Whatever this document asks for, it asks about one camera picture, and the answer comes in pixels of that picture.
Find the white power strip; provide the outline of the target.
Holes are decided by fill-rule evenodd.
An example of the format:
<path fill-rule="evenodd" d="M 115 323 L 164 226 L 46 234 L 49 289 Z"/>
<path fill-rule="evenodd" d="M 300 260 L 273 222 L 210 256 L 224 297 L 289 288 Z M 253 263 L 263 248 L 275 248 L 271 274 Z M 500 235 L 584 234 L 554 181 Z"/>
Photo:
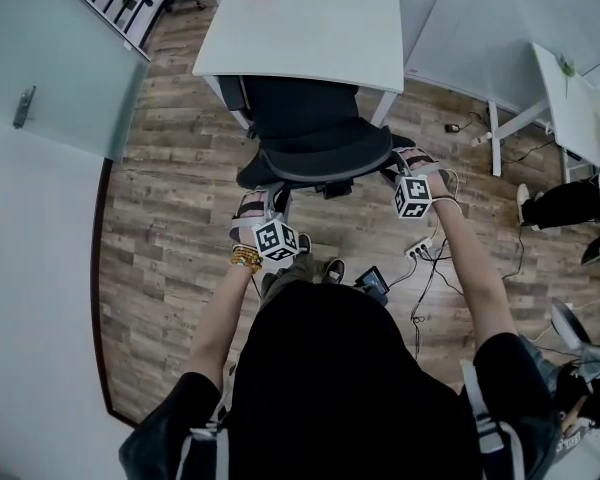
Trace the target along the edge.
<path fill-rule="evenodd" d="M 416 260 L 426 255 L 431 249 L 432 245 L 433 243 L 430 238 L 423 238 L 412 246 L 408 247 L 404 252 L 404 256 Z"/>

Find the person's right forearm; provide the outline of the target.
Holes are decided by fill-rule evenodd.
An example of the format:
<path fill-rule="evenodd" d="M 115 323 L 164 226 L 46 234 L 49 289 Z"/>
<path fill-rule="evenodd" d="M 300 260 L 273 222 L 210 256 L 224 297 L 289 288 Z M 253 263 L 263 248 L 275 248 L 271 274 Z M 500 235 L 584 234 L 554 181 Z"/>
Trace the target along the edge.
<path fill-rule="evenodd" d="M 459 205 L 451 196 L 439 196 L 433 206 L 471 315 L 476 347 L 499 335 L 515 336 L 519 342 L 502 277 Z"/>

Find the person's left forearm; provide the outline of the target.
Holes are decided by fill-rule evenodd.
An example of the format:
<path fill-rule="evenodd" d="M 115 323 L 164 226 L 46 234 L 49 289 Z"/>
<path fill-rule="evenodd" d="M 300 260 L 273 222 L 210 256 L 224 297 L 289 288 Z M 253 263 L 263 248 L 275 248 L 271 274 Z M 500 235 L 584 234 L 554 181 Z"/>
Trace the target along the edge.
<path fill-rule="evenodd" d="M 186 370 L 205 376 L 219 391 L 223 389 L 224 366 L 253 273 L 249 264 L 230 265 L 193 334 Z"/>

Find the white office desk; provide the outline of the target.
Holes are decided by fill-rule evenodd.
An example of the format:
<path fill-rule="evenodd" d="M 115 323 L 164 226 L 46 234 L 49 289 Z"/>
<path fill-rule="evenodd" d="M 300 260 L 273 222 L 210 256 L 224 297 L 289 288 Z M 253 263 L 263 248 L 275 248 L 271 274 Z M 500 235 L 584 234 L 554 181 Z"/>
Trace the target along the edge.
<path fill-rule="evenodd" d="M 381 126 L 404 90 L 400 0 L 220 0 L 193 75 L 323 80 L 379 90 Z"/>

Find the person's left hand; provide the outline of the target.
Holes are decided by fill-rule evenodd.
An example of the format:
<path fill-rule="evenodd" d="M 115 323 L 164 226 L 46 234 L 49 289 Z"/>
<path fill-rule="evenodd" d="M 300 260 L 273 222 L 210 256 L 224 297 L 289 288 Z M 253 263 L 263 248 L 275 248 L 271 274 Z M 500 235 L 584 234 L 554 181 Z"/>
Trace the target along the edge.
<path fill-rule="evenodd" d="M 261 217 L 266 210 L 268 192 L 266 190 L 255 190 L 247 192 L 236 211 L 236 218 Z"/>

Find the frosted glass door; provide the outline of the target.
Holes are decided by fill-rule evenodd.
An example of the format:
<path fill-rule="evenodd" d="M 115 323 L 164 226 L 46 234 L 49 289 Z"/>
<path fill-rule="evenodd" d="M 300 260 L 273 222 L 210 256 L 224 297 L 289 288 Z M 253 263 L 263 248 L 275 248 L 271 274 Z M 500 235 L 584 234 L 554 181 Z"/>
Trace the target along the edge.
<path fill-rule="evenodd" d="M 148 57 L 87 0 L 0 0 L 0 124 L 122 159 Z"/>

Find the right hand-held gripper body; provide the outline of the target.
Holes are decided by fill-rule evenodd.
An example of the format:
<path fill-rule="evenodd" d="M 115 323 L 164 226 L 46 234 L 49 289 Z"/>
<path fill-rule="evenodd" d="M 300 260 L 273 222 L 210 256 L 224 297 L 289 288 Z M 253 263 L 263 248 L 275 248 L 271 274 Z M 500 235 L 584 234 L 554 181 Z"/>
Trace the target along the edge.
<path fill-rule="evenodd" d="M 397 169 L 385 169 L 385 182 L 394 191 L 393 205 L 400 219 L 422 218 L 433 201 L 428 182 L 424 176 L 412 177 L 406 172 L 406 165 L 395 147 L 390 155 L 390 160 Z"/>

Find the black screen device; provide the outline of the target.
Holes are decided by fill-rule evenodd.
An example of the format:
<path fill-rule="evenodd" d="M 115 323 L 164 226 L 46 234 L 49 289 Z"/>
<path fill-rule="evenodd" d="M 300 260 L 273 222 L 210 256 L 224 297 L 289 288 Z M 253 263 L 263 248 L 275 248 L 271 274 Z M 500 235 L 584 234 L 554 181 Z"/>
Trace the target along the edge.
<path fill-rule="evenodd" d="M 372 266 L 355 280 L 354 286 L 385 306 L 388 303 L 389 286 L 376 266 Z"/>

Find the person's right hand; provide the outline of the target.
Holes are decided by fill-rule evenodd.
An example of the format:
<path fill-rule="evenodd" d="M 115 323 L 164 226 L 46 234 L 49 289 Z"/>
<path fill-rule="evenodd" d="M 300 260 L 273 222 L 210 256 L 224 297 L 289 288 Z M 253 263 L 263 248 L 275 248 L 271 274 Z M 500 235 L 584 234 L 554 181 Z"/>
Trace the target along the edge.
<path fill-rule="evenodd" d="M 406 165 L 406 172 L 412 177 L 424 176 L 433 197 L 449 196 L 448 177 L 439 163 L 420 147 L 398 148 L 398 154 Z"/>

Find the black mesh office chair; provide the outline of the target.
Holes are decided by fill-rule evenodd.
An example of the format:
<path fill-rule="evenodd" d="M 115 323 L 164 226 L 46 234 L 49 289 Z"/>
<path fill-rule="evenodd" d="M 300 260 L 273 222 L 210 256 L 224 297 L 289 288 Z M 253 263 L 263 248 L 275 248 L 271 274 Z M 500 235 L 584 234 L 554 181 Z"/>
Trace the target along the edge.
<path fill-rule="evenodd" d="M 313 188 L 326 199 L 346 196 L 358 177 L 394 177 L 392 151 L 415 145 L 362 118 L 355 85 L 247 75 L 218 81 L 228 109 L 248 121 L 248 137 L 258 140 L 255 156 L 236 178 L 243 189 L 282 184 Z"/>

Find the camouflage trousers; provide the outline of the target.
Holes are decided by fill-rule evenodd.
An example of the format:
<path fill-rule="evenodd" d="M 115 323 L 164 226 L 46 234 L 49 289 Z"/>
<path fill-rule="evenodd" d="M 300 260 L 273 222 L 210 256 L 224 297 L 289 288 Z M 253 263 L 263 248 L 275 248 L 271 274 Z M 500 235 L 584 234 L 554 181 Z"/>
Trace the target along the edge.
<path fill-rule="evenodd" d="M 261 304 L 263 309 L 288 285 L 296 281 L 312 284 L 316 274 L 316 262 L 312 253 L 299 253 L 288 268 L 276 273 L 266 273 L 261 283 Z"/>

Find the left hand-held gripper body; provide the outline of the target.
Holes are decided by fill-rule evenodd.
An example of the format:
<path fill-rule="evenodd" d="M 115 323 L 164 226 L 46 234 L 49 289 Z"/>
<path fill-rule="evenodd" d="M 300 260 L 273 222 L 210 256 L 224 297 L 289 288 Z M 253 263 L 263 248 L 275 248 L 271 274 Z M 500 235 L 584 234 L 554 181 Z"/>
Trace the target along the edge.
<path fill-rule="evenodd" d="M 279 263 L 298 254 L 298 233 L 287 223 L 290 192 L 284 186 L 249 191 L 255 190 L 268 192 L 265 213 L 248 218 L 236 218 L 234 214 L 229 231 L 234 241 L 230 264 L 249 264 L 253 269 L 261 269 L 264 262 Z"/>

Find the white height-adjustable desk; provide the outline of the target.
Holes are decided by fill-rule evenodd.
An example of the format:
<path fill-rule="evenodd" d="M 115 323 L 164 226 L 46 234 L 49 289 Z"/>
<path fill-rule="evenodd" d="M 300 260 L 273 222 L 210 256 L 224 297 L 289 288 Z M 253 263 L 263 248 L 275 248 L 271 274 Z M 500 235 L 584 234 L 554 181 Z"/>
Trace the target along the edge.
<path fill-rule="evenodd" d="M 566 75 L 555 54 L 531 45 L 544 85 L 545 95 L 535 104 L 504 124 L 498 122 L 498 108 L 488 102 L 491 144 L 491 171 L 502 173 L 501 146 L 504 139 L 537 121 L 548 112 L 554 140 L 565 154 L 600 168 L 600 87 L 592 86 L 581 75 Z"/>

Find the person's black shirt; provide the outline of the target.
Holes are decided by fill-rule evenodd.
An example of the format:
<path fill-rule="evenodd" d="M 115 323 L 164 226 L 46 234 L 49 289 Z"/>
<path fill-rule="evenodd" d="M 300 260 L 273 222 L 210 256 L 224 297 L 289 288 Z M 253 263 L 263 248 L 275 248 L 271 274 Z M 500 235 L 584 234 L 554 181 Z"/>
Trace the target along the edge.
<path fill-rule="evenodd" d="M 521 337 L 490 337 L 473 364 L 489 414 L 520 438 L 526 480 L 542 480 L 559 418 Z M 220 396 L 184 374 L 121 446 L 129 480 L 176 480 Z M 346 286 L 296 281 L 261 309 L 223 423 L 230 480 L 482 480 L 464 390 L 425 373 L 388 311 Z"/>

